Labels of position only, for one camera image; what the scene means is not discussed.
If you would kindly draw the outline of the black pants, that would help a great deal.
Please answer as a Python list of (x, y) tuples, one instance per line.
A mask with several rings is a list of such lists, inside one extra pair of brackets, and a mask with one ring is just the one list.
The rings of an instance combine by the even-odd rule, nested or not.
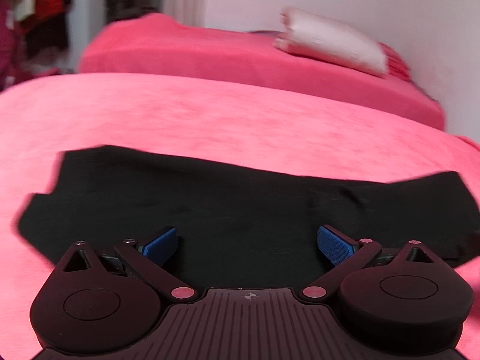
[(55, 187), (32, 196), (18, 230), (57, 263), (75, 241), (109, 248), (173, 226), (179, 247), (164, 266), (180, 280), (297, 289), (327, 270), (323, 224), (386, 247), (419, 240), (454, 267), (479, 255), (479, 207), (456, 172), (384, 184), (112, 145), (64, 153)]

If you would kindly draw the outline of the pink bed blanket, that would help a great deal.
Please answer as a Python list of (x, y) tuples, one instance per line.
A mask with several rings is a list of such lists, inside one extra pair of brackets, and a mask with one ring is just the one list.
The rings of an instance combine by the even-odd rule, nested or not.
[(479, 194), (479, 146), (445, 133), (413, 85), (287, 55), (268, 37), (151, 14), (108, 26), (75, 75), (1, 94), (1, 355), (39, 350), (32, 299), (51, 265), (16, 219), (64, 150), (104, 144), (275, 172), (395, 181), (459, 172)]

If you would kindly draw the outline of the red ruffled pillow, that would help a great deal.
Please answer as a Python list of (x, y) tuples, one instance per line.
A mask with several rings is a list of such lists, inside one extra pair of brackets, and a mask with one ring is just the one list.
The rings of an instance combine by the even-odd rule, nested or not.
[(394, 49), (392, 49), (388, 45), (384, 43), (379, 43), (379, 45), (380, 47), (382, 47), (382, 50), (386, 56), (389, 74), (399, 78), (400, 80), (410, 82), (412, 79), (410, 74), (410, 67), (408, 66), (408, 64)]

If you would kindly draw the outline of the white patterned pillow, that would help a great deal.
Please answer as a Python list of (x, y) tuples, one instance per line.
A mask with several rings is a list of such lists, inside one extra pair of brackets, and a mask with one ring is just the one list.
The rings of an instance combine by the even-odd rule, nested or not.
[(384, 77), (388, 73), (383, 48), (348, 24), (295, 7), (282, 11), (281, 22), (284, 31), (273, 43), (281, 51), (375, 77)]

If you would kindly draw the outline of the pile of colourful clothes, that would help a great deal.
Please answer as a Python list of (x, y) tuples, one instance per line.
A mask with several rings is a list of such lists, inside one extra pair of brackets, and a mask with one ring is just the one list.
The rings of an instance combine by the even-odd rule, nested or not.
[(1, 90), (64, 74), (53, 64), (69, 48), (72, 0), (1, 0)]

